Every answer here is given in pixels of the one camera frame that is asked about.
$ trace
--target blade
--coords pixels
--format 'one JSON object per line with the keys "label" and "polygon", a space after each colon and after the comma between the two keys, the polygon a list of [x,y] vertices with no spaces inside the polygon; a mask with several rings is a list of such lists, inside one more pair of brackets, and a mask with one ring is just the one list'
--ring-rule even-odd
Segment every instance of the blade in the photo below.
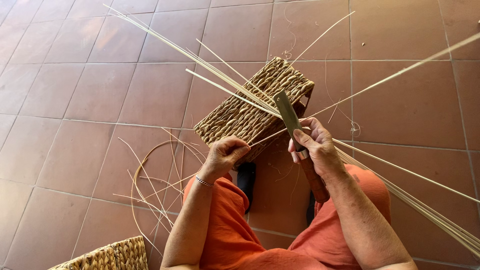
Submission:
{"label": "blade", "polygon": [[288,133],[290,133],[290,137],[293,140],[297,152],[303,150],[304,147],[300,145],[293,136],[293,131],[296,129],[302,130],[302,127],[287,94],[284,91],[280,91],[273,96],[273,100],[275,101],[278,111],[283,118],[283,122],[288,129]]}

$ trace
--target orange clothing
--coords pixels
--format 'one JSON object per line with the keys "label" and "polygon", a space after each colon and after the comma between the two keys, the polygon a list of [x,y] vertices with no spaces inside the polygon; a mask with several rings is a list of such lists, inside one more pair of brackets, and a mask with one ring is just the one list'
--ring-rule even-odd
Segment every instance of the orange clothing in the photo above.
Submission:
{"label": "orange clothing", "polygon": [[[367,197],[390,223],[390,195],[371,171],[345,165]],[[185,188],[186,199],[195,181]],[[232,183],[230,175],[213,186],[212,205],[201,269],[361,269],[343,237],[340,219],[332,200],[315,203],[315,218],[288,250],[265,250],[243,219],[248,208],[246,195]]]}

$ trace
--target brown handle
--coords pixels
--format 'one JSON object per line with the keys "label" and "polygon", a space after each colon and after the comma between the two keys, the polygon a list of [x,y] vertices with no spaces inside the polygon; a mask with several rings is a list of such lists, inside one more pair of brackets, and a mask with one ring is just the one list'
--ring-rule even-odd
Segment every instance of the brown handle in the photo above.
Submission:
{"label": "brown handle", "polygon": [[318,203],[324,203],[330,199],[330,193],[325,186],[324,180],[315,172],[313,161],[310,157],[300,160],[300,164],[307,176],[308,183],[312,189],[315,200]]}

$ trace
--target black shoe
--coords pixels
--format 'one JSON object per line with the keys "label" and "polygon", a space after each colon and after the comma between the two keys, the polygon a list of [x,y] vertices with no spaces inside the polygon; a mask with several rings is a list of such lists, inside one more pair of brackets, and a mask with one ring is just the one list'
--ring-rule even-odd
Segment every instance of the black shoe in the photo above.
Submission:
{"label": "black shoe", "polygon": [[315,196],[313,196],[313,192],[310,191],[310,202],[307,208],[307,226],[310,226],[313,218],[315,218]]}
{"label": "black shoe", "polygon": [[248,208],[245,214],[250,211],[253,202],[253,184],[255,183],[257,165],[253,162],[247,162],[239,166],[237,174],[237,187],[245,193],[248,198]]}

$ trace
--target woven basket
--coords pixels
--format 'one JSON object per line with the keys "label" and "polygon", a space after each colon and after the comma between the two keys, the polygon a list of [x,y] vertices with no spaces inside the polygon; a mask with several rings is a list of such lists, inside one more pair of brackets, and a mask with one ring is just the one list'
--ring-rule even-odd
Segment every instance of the woven basket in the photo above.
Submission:
{"label": "woven basket", "polygon": [[148,270],[143,236],[116,242],[49,270]]}
{"label": "woven basket", "polygon": [[[293,105],[293,109],[299,117],[304,114],[308,105],[308,101],[306,104],[303,104],[300,102],[300,99],[303,96],[306,96],[308,100],[310,100],[313,86],[315,85],[312,81],[305,78],[299,71],[291,67],[287,61],[279,57],[273,58],[265,67],[253,76],[250,82],[271,98],[279,91],[285,91]],[[248,83],[245,83],[243,87],[254,94],[258,93],[258,90]],[[236,94],[243,98],[247,98],[245,94],[239,91],[237,91]],[[270,105],[276,107],[275,103],[267,97],[263,97],[262,99],[267,102],[270,101]],[[231,96],[222,102],[220,106],[208,114],[207,117],[194,127],[195,132],[205,143],[208,144],[208,146],[213,142],[230,135],[235,135],[251,144],[284,128],[285,125],[281,119],[270,115],[235,96]],[[253,161],[255,157],[257,157],[279,136],[280,134],[270,138],[262,144],[253,146],[247,155],[243,156],[237,161],[237,163],[235,163],[233,170],[236,170],[238,166],[244,162]]]}

